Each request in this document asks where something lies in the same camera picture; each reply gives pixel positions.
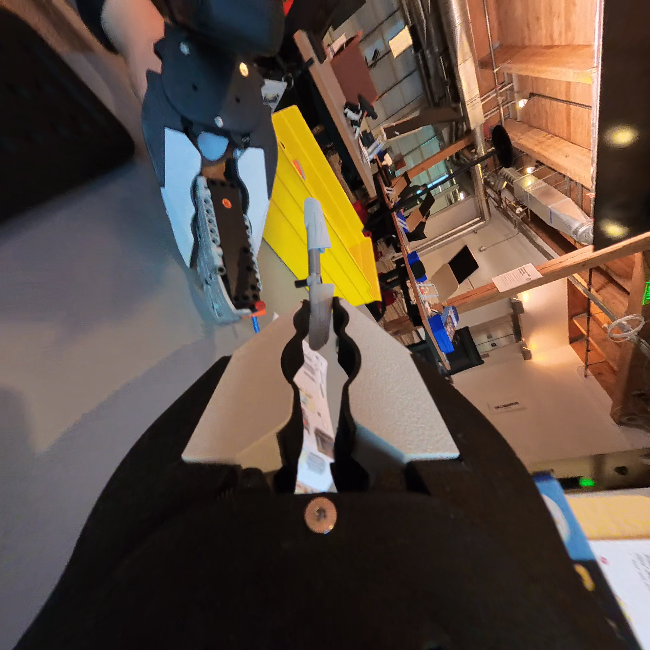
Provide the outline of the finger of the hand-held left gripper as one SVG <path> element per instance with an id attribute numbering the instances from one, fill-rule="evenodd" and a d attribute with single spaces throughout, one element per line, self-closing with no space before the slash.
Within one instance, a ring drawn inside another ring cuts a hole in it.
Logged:
<path id="1" fill-rule="evenodd" d="M 235 167 L 243 186 L 242 208 L 252 240 L 262 240 L 270 205 L 264 151 L 261 148 L 235 150 Z"/>
<path id="2" fill-rule="evenodd" d="M 192 189 L 201 171 L 201 155 L 186 134 L 164 130 L 164 182 L 160 189 L 174 239 L 186 266 L 191 266 L 196 213 Z"/>

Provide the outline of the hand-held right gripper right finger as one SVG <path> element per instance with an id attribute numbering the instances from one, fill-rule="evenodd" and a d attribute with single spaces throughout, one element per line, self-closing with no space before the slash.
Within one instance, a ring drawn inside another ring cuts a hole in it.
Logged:
<path id="1" fill-rule="evenodd" d="M 346 376 L 331 465 L 337 492 L 366 492 L 410 463 L 460 459 L 407 348 L 342 298 L 332 304 L 332 334 Z"/>

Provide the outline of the black toy brick assembly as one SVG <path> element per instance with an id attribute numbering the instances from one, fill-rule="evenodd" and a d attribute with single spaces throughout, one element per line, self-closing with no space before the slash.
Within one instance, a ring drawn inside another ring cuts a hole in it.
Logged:
<path id="1" fill-rule="evenodd" d="M 252 230 L 235 183 L 197 176 L 196 270 L 208 311 L 229 326 L 265 310 Z"/>

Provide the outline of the grey toy actuator piece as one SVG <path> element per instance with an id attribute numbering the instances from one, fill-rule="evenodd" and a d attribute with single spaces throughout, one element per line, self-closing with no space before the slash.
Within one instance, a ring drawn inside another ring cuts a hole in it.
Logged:
<path id="1" fill-rule="evenodd" d="M 308 343 L 312 350 L 319 351 L 329 340 L 335 286 L 322 280 L 321 256 L 331 248 L 331 240 L 321 204 L 314 198 L 304 201 L 304 222 L 308 275 L 296 280 L 295 287 L 309 290 Z"/>

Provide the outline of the person's left forearm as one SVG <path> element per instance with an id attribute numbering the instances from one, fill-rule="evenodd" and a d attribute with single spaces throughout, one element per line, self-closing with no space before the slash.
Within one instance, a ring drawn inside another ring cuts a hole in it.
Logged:
<path id="1" fill-rule="evenodd" d="M 124 58 L 133 91 L 143 102 L 149 71 L 160 73 L 162 62 L 155 45 L 165 35 L 165 19 L 152 1 L 106 1 L 102 28 Z"/>

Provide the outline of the yellow plastic bin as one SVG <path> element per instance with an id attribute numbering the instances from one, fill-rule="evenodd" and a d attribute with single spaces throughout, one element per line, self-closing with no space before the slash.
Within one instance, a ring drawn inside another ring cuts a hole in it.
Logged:
<path id="1" fill-rule="evenodd" d="M 296 106 L 272 114 L 278 167 L 263 238 L 297 278 L 307 274 L 304 201 L 316 199 L 331 248 L 321 258 L 322 277 L 335 295 L 354 306 L 380 301 L 372 240 L 335 172 Z"/>

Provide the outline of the printed instruction sheet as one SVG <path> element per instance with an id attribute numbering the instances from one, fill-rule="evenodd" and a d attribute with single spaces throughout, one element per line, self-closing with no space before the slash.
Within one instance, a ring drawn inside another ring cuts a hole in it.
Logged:
<path id="1" fill-rule="evenodd" d="M 303 424 L 295 494 L 335 493 L 331 474 L 335 431 L 327 396 L 328 363 L 307 341 L 302 342 L 302 347 L 304 362 L 293 379 L 299 391 Z"/>

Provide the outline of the brown board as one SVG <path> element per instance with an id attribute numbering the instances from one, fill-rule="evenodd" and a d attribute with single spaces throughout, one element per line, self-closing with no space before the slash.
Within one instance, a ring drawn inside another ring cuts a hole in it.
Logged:
<path id="1" fill-rule="evenodd" d="M 370 104 L 378 99 L 378 92 L 370 69 L 362 53 L 361 32 L 346 39 L 331 58 L 331 67 L 347 102 L 357 103 L 362 95 Z"/>

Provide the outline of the black monitor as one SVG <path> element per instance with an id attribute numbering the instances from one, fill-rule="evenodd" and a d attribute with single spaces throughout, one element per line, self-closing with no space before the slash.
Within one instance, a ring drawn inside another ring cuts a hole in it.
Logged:
<path id="1" fill-rule="evenodd" d="M 460 285 L 478 270 L 478 262 L 468 246 L 463 246 L 449 261 L 449 267 Z"/>

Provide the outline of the white paper sign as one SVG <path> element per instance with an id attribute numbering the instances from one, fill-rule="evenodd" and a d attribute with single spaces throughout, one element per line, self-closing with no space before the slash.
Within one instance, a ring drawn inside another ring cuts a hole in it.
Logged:
<path id="1" fill-rule="evenodd" d="M 506 293 L 541 278 L 540 271 L 532 263 L 527 263 L 495 276 L 492 283 L 500 293 Z"/>

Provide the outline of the blue printed cardboard box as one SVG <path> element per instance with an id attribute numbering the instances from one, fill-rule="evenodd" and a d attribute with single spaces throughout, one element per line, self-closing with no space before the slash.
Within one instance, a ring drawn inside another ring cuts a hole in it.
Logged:
<path id="1" fill-rule="evenodd" d="M 566 494 L 534 482 L 583 587 L 625 649 L 649 648 L 649 489 Z"/>

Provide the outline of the wooden beam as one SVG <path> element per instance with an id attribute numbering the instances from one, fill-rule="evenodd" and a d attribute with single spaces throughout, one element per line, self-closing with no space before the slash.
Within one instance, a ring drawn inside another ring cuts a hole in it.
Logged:
<path id="1" fill-rule="evenodd" d="M 536 267 L 537 278 L 526 280 L 515 287 L 500 291 L 493 282 L 490 282 L 469 292 L 450 297 L 442 304 L 455 307 L 459 314 L 467 313 L 548 283 L 566 279 L 582 271 L 602 266 L 614 259 L 644 252 L 648 249 L 649 233 L 637 235 L 601 250 L 594 250 L 593 246 L 585 246 L 538 265 Z"/>

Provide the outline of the black round disc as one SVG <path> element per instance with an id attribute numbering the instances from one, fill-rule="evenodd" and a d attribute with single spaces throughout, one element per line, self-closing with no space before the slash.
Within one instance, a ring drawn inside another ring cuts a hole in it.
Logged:
<path id="1" fill-rule="evenodd" d="M 514 148 L 510 140 L 508 131 L 501 124 L 496 124 L 492 128 L 492 146 L 499 164 L 503 168 L 511 168 L 514 162 Z"/>

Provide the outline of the black ceiling panel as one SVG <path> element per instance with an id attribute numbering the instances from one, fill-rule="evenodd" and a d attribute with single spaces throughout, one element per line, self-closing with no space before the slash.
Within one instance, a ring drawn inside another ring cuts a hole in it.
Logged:
<path id="1" fill-rule="evenodd" d="M 649 2 L 605 1 L 593 245 L 649 231 Z"/>

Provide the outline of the silver ceiling duct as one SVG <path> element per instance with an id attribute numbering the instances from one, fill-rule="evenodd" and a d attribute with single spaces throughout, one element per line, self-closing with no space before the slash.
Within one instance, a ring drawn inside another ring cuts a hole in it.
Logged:
<path id="1" fill-rule="evenodd" d="M 502 168 L 500 177 L 510 184 L 514 198 L 544 223 L 583 245 L 592 245 L 594 220 L 570 198 L 533 174 Z"/>

